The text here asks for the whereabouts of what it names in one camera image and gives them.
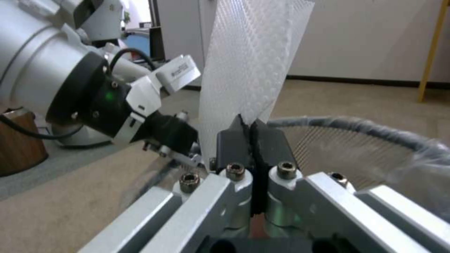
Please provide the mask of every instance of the hole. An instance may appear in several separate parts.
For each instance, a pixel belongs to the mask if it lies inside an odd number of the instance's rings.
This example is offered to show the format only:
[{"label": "hole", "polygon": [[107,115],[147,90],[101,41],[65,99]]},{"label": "hole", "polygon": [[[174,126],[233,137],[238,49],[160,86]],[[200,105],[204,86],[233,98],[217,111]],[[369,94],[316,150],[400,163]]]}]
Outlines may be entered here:
[{"label": "hole", "polygon": [[321,253],[321,252],[327,252],[327,253],[338,253],[338,250],[336,246],[334,246],[331,242],[320,239],[315,241],[312,244],[312,252],[313,253]]},{"label": "hole", "polygon": [[185,175],[184,180],[185,181],[194,181],[195,180],[195,176],[192,175],[192,174]]},{"label": "hole", "polygon": [[239,170],[239,169],[241,169],[241,166],[240,166],[239,164],[233,163],[233,164],[231,165],[231,169],[233,169],[233,170]]},{"label": "hole", "polygon": [[131,122],[130,122],[130,127],[133,127],[135,124],[136,124],[136,120],[132,119]]},{"label": "hole", "polygon": [[344,179],[344,176],[341,175],[341,174],[339,174],[339,173],[333,173],[333,174],[331,174],[331,176],[332,176],[333,178],[336,178],[337,180],[342,180],[342,179]]},{"label": "hole", "polygon": [[292,169],[294,168],[294,165],[292,165],[292,163],[283,163],[283,167],[286,169]]},{"label": "hole", "polygon": [[210,253],[236,253],[235,246],[228,240],[216,241],[209,250]]}]

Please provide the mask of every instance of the black baseboard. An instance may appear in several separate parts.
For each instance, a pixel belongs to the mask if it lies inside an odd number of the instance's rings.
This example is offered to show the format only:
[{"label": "black baseboard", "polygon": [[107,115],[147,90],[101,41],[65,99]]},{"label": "black baseboard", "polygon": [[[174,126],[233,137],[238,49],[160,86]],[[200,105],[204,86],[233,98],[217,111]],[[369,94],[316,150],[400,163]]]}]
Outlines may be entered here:
[{"label": "black baseboard", "polygon": [[[323,82],[340,82],[351,84],[370,84],[395,87],[413,87],[418,88],[419,81],[394,81],[394,80],[376,80],[376,79],[358,79],[358,78],[340,78],[340,77],[311,77],[311,76],[293,76],[288,75],[287,80],[305,80],[305,81],[323,81]],[[427,88],[450,90],[448,82],[428,82]]]},{"label": "black baseboard", "polygon": [[186,85],[182,88],[183,90],[194,90],[194,91],[201,91],[201,86],[194,86],[194,85]]}]

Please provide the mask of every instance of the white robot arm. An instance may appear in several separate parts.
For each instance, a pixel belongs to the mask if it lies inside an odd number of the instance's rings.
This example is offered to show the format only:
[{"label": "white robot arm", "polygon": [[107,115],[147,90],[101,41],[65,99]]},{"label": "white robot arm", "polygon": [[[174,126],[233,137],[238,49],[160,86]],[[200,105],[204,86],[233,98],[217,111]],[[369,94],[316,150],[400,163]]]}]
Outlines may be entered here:
[{"label": "white robot arm", "polygon": [[110,67],[139,66],[123,59],[110,66],[107,59],[116,61],[119,53],[111,59],[112,54],[90,50],[62,31],[68,24],[84,27],[105,5],[115,15],[111,2],[116,1],[0,1],[0,29],[7,35],[0,37],[0,105],[23,106],[50,123],[82,123],[117,143],[147,140],[164,155],[186,155],[197,131],[183,113],[165,116],[158,109],[162,87],[173,93],[200,76],[192,58],[180,56],[153,72],[141,71],[142,77],[128,83],[112,75]]}]

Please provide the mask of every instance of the metal bar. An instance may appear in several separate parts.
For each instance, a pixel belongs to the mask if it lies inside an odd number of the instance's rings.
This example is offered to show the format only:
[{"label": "metal bar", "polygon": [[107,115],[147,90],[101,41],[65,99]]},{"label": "metal bar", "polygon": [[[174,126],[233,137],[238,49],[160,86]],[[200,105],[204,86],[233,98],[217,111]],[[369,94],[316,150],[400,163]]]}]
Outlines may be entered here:
[{"label": "metal bar", "polygon": [[428,250],[450,252],[450,225],[403,195],[382,185],[356,196]]},{"label": "metal bar", "polygon": [[238,204],[234,184],[210,174],[141,252],[196,252],[207,236],[219,236]]},{"label": "metal bar", "polygon": [[298,180],[295,188],[271,174],[270,193],[293,208],[314,237],[337,234],[361,252],[427,252],[325,173]]},{"label": "metal bar", "polygon": [[152,187],[79,252],[137,252],[180,205],[179,196],[159,187]]}]

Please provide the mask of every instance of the circular mesh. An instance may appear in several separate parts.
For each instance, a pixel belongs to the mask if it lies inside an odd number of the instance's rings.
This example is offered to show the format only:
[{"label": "circular mesh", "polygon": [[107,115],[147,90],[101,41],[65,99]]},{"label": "circular mesh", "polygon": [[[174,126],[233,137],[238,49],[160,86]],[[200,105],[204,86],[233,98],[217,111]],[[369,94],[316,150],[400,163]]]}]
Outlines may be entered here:
[{"label": "circular mesh", "polygon": [[355,118],[302,117],[281,129],[305,176],[339,172],[357,190],[387,185],[450,221],[450,150],[440,142]]}]

